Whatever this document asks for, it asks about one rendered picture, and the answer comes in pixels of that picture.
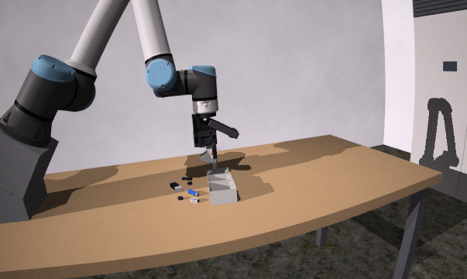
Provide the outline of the blue battery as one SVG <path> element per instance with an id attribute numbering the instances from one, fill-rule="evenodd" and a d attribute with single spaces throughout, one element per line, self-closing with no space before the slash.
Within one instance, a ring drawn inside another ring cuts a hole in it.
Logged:
<path id="1" fill-rule="evenodd" d="M 197 196 L 197 197 L 199 196 L 199 193 L 198 193 L 198 192 L 193 191 L 193 190 L 191 190 L 191 189 L 188 189 L 188 190 L 187 190 L 187 193 L 192 194 L 192 195 L 195 195 L 195 196 Z"/>

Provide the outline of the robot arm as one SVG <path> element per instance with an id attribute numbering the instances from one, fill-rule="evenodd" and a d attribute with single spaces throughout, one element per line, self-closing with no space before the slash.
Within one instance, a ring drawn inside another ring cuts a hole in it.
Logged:
<path id="1" fill-rule="evenodd" d="M 79 112 L 92 104 L 95 68 L 129 1 L 100 0 L 69 60 L 62 62 L 44 54 L 36 58 L 14 104 L 0 119 L 6 134 L 30 146 L 48 146 L 58 110 Z M 215 68 L 190 66 L 190 70 L 177 71 L 158 1 L 132 0 L 132 6 L 145 58 L 146 80 L 155 96 L 192 95 L 194 113 L 217 112 Z"/>

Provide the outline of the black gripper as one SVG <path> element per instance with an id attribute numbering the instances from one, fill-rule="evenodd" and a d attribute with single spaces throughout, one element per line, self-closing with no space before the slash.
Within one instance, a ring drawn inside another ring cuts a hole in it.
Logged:
<path id="1" fill-rule="evenodd" d="M 206 147 L 206 151 L 201 154 L 201 161 L 213 164 L 214 172 L 218 167 L 217 160 L 217 135 L 216 129 L 208 126 L 211 118 L 216 116 L 216 112 L 210 114 L 192 114 L 194 147 Z M 204 119 L 207 119 L 204 121 Z M 196 123 L 197 120 L 197 123 Z M 199 142 L 200 140 L 200 142 Z M 204 156 L 203 156 L 204 155 Z"/>

